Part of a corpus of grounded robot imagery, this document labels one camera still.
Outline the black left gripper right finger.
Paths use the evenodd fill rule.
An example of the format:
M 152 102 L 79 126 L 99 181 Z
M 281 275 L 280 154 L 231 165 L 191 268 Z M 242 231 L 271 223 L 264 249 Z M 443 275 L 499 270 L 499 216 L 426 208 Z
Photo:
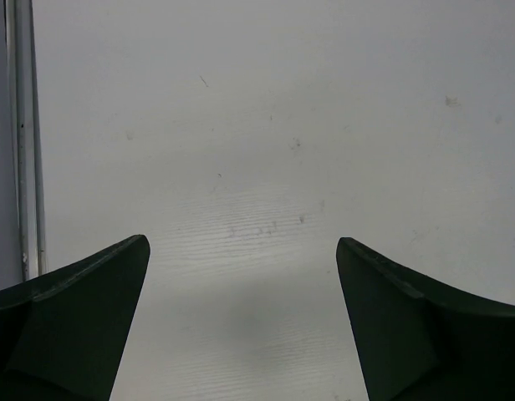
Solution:
M 338 273 L 371 400 L 515 400 L 515 306 L 402 266 L 353 238 Z

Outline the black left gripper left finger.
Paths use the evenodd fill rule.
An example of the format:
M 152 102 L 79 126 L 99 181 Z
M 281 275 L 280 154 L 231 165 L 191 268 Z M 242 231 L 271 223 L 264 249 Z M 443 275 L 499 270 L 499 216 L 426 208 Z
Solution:
M 107 400 L 150 259 L 144 235 L 0 290 L 0 400 Z

